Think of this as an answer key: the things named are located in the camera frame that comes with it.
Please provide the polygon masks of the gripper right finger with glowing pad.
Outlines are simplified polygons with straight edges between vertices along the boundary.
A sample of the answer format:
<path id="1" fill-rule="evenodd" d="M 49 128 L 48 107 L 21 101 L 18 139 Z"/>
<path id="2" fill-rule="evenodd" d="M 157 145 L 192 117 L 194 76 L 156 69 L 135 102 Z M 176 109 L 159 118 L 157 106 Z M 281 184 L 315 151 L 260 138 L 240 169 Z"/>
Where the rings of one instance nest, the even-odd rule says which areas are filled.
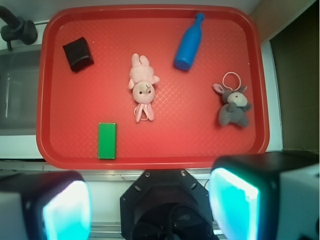
<path id="1" fill-rule="evenodd" d="M 228 240 L 317 240 L 320 156 L 266 152 L 217 158 L 209 176 L 213 218 Z"/>

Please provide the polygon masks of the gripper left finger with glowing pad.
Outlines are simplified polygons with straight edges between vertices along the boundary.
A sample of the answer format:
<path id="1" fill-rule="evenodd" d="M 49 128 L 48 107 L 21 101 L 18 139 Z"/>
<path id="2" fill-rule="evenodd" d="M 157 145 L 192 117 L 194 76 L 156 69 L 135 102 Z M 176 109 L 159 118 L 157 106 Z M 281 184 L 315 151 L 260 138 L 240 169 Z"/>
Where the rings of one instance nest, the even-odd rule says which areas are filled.
<path id="1" fill-rule="evenodd" d="M 0 177 L 2 240 L 87 240 L 92 195 L 77 171 Z"/>

